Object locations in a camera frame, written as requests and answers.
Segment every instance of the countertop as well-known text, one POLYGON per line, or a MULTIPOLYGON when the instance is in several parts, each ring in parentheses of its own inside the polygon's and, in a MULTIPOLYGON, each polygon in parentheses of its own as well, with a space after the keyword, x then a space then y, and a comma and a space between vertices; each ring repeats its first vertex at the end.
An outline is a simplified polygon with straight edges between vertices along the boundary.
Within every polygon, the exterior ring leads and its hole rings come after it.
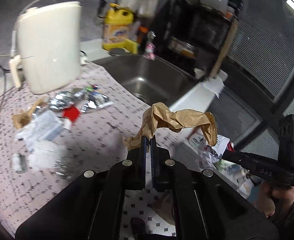
MULTIPOLYGON (((102 49, 101 51, 93 50, 89 59, 98 59, 99 56, 105 57, 106 52, 102 49)), ((138 132, 143 112, 149 108, 147 104, 124 89, 103 67, 93 63, 85 67, 82 76, 67 87, 83 87, 89 82, 100 86, 103 93, 108 95, 114 104, 97 112, 82 114, 71 131, 63 130, 55 139, 56 143, 67 146, 68 156, 73 158, 70 170, 74 177, 87 169, 97 172, 108 170, 113 164, 125 159, 127 149, 122 144, 122 137, 133 136, 138 132)), ((29 155, 24 142, 14 140, 17 130, 12 123, 12 114, 26 110, 42 95, 32 94, 25 82, 21 90, 8 89, 4 94, 4 107, 0 111, 0 222, 14 236, 18 226, 66 187, 68 181, 59 178, 50 169, 34 172, 29 168, 27 172, 17 174, 11 168, 13 153, 29 155)), ((203 100, 201 97, 198 98, 203 103, 203 109, 198 106, 198 109, 195 110, 205 111, 207 109, 215 96, 210 91, 207 93, 210 94, 203 100)), ((54 94, 55 92, 51 92, 48 95, 53 96, 54 94)), ((167 148, 170 152, 174 144, 182 141, 183 138, 183 134, 176 134, 169 129, 162 128, 156 131, 157 144, 167 148)), ((152 202, 151 199, 157 199, 159 196, 152 189, 146 190, 144 194, 149 194, 149 197, 145 197, 149 199, 149 203, 152 202)), ((130 201, 135 201, 136 197, 130 197, 130 195, 131 193, 128 192, 124 207, 130 206, 130 201)), ((145 218, 148 219, 147 227, 150 231, 161 233, 157 231, 161 228, 166 235, 175 234, 175 227, 164 221, 159 227, 161 219, 152 213, 151 209, 145 212, 145 218)), ((123 223, 128 224, 126 219, 128 220, 129 216, 124 218, 123 223)), ((121 230, 121 235, 130 239, 130 229, 125 227, 125 224, 124 228, 126 230, 121 230)))

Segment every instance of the bottle label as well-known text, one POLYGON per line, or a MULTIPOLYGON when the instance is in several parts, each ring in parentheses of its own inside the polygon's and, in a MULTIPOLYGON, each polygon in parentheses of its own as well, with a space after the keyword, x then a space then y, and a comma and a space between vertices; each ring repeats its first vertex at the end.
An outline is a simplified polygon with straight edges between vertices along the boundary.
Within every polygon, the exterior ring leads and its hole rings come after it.
POLYGON ((123 42, 128 38, 130 25, 124 24, 105 24, 104 25, 104 43, 114 44, 123 42))

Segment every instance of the crumpled brown wrapper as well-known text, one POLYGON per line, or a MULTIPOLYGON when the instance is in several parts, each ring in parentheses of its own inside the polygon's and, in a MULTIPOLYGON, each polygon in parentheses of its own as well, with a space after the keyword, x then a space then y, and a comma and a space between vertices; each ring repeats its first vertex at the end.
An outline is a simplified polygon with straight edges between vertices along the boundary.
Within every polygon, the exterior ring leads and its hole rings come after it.
POLYGON ((142 127, 136 137, 123 139, 128 150, 140 147, 141 137, 148 139, 154 136, 157 128, 167 127, 178 133, 183 128, 199 126, 210 146, 217 143, 217 127, 215 118, 210 112, 202 113, 192 109, 171 112, 164 103, 153 104, 143 114, 142 127))
POLYGON ((20 129, 23 128, 25 125, 29 124, 29 122, 32 119, 32 113, 35 111, 37 106, 42 105, 45 99, 46 97, 42 97, 39 100, 37 100, 27 112, 22 112, 21 114, 13 114, 13 125, 17 129, 20 129))

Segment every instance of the sink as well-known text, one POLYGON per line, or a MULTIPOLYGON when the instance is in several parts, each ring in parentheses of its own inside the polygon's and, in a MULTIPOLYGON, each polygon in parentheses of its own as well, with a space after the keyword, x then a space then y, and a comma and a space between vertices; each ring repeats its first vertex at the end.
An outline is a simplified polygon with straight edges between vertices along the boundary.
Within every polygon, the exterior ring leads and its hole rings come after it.
POLYGON ((125 89, 150 106, 157 102, 170 106, 198 82, 160 57, 150 60, 142 55, 114 56, 94 63, 103 66, 125 89))

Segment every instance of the round metal bolt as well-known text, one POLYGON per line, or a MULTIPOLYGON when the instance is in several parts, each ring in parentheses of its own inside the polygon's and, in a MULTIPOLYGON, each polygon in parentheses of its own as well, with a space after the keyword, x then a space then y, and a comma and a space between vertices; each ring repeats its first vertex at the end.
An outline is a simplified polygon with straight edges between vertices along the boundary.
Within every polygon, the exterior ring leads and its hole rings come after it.
POLYGON ((86 178, 91 178, 94 174, 95 173, 93 171, 90 171, 90 170, 84 172, 84 176, 86 178))
POLYGON ((175 165, 175 161, 174 160, 171 160, 171 159, 168 159, 165 161, 165 164, 167 166, 174 166, 175 165))
POLYGON ((123 165, 124 166, 127 166, 128 167, 128 166, 131 166, 132 164, 133 164, 133 162, 131 160, 124 160, 123 161, 123 165))
POLYGON ((211 177, 211 176, 213 176, 213 171, 212 170, 209 170, 209 169, 205 169, 204 171, 203 171, 203 174, 206 176, 206 177, 211 177))

